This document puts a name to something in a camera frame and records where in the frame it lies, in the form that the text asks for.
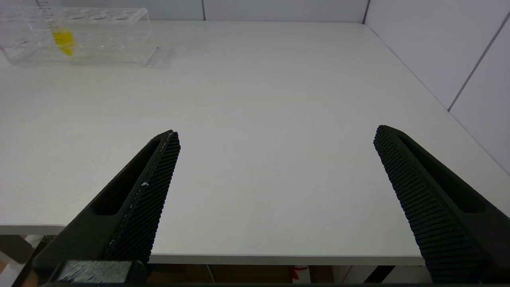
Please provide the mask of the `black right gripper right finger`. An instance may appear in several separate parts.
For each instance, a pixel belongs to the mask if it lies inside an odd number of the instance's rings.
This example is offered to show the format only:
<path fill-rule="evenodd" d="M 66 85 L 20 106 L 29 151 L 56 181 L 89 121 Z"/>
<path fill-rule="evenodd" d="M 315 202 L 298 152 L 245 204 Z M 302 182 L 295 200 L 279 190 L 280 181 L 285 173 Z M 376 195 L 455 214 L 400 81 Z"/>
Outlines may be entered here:
<path fill-rule="evenodd" d="M 509 217 L 406 133 L 373 140 L 435 283 L 508 283 Z"/>

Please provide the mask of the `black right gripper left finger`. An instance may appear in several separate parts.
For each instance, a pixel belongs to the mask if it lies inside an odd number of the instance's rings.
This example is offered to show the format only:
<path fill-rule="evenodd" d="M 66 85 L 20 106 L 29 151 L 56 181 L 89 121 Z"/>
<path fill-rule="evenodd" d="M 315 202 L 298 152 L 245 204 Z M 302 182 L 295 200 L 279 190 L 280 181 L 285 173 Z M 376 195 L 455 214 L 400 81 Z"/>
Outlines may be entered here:
<path fill-rule="evenodd" d="M 151 139 L 34 259 L 35 271 L 68 260 L 148 263 L 180 154 L 177 132 Z"/>

